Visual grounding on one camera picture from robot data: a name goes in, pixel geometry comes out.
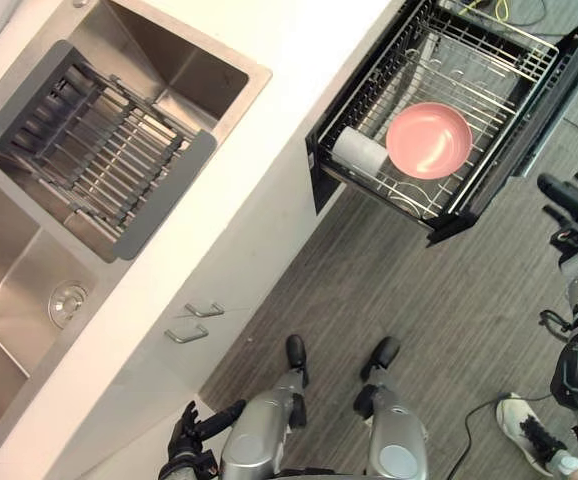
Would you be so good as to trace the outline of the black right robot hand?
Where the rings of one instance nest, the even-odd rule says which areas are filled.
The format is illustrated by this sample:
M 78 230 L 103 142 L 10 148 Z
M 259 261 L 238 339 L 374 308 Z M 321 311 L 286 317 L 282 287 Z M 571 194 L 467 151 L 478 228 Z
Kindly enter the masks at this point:
M 578 172 L 574 174 L 577 184 L 561 181 L 554 175 L 541 173 L 537 178 L 539 190 L 557 207 L 545 205 L 543 211 L 557 224 L 558 230 L 551 236 L 550 244 L 565 260 L 578 253 Z

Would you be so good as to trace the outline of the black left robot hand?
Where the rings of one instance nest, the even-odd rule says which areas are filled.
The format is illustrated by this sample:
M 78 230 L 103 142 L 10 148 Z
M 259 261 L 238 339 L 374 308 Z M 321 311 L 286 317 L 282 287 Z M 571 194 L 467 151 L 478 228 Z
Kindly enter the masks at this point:
M 207 419 L 200 420 L 196 402 L 190 401 L 174 425 L 167 446 L 168 459 L 173 460 L 188 452 L 200 454 L 203 442 L 231 427 L 242 414 L 246 404 L 246 400 L 239 399 Z

